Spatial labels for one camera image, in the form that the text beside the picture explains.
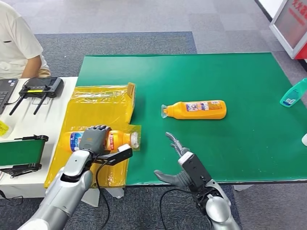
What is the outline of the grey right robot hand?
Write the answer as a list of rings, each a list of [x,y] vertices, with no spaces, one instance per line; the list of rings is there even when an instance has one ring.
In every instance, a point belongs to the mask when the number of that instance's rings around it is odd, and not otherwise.
[[[178,155],[179,157],[184,156],[185,153],[190,151],[190,149],[183,147],[180,141],[178,141],[177,138],[175,138],[174,135],[169,132],[166,132],[166,136],[167,136],[169,139],[172,141],[171,146],[174,148]],[[166,182],[168,184],[172,184],[175,185],[177,187],[188,187],[192,183],[191,179],[187,172],[185,170],[181,170],[181,172],[176,174],[176,175],[169,175],[169,174],[164,174],[160,170],[154,170],[154,172],[157,179],[162,182]]]

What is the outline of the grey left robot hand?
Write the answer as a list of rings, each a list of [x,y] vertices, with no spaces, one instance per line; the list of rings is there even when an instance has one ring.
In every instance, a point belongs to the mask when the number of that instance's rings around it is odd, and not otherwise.
[[[109,154],[106,141],[110,131],[111,128],[107,125],[88,127],[82,134],[79,149],[88,151],[93,158]]]

